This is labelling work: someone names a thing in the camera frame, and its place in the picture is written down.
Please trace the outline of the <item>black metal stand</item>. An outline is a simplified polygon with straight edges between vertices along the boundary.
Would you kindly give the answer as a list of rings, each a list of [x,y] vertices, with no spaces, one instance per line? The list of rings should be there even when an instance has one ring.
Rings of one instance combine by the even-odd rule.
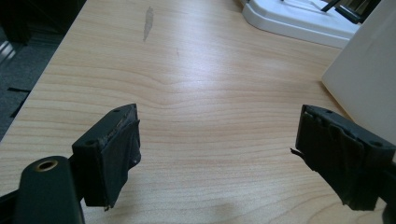
[[[333,8],[354,24],[364,23],[381,0],[326,0],[327,5],[320,10],[327,12]]]

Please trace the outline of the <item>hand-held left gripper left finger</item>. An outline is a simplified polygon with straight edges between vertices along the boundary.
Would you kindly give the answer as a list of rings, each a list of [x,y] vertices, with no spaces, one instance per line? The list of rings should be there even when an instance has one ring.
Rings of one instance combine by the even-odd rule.
[[[72,149],[85,204],[112,208],[129,170],[141,161],[137,106],[124,105],[109,111]]]

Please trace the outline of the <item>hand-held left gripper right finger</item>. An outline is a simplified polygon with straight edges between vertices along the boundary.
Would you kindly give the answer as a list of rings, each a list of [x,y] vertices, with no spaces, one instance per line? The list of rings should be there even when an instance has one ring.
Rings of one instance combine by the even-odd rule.
[[[351,209],[373,210],[381,199],[396,210],[396,146],[349,119],[303,105],[291,152]]]

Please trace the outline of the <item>white box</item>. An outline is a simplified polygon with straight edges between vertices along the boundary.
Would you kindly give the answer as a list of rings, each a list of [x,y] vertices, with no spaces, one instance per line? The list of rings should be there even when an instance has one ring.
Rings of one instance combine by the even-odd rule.
[[[381,0],[322,82],[356,123],[396,145],[396,0]]]

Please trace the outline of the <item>white plastic tray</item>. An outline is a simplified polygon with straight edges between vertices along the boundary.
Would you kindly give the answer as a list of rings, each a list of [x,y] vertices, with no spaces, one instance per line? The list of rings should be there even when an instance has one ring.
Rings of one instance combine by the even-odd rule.
[[[278,35],[342,49],[360,25],[323,0],[247,0],[242,15],[252,26]]]

